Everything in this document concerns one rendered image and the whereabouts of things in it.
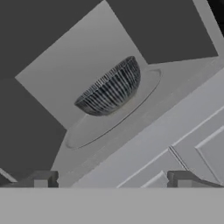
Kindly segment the round glass microwave turntable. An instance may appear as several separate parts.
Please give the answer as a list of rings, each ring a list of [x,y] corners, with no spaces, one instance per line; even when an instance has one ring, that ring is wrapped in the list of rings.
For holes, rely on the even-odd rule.
[[[134,95],[117,111],[105,116],[84,115],[67,133],[65,144],[68,149],[79,149],[105,136],[119,126],[142,104],[158,87],[162,78],[160,69],[146,69],[141,72],[141,81]]]

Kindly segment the white panelled cupboard door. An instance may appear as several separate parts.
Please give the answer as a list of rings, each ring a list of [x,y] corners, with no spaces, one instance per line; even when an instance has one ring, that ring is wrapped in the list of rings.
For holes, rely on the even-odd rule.
[[[201,179],[224,185],[224,106],[170,146]]]
[[[168,171],[185,171],[187,168],[178,153],[168,147],[139,170],[135,171],[117,188],[155,188],[166,187]]]

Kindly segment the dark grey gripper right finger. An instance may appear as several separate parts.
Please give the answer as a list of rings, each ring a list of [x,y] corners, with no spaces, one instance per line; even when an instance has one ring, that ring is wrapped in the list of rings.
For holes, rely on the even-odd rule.
[[[184,188],[203,188],[203,187],[213,187],[222,188],[222,185],[210,182],[197,177],[190,171],[168,171],[168,187],[184,187]]]

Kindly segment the blue striped bowl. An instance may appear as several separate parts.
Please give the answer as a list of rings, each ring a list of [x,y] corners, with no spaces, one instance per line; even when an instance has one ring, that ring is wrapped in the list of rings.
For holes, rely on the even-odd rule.
[[[129,56],[85,90],[74,105],[91,116],[108,116],[123,106],[137,91],[141,71]]]

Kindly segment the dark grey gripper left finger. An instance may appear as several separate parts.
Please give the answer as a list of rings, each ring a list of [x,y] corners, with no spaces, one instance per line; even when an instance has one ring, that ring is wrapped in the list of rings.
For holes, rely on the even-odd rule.
[[[58,188],[59,173],[57,171],[35,171],[32,175],[18,182],[4,185],[3,187],[18,188]]]

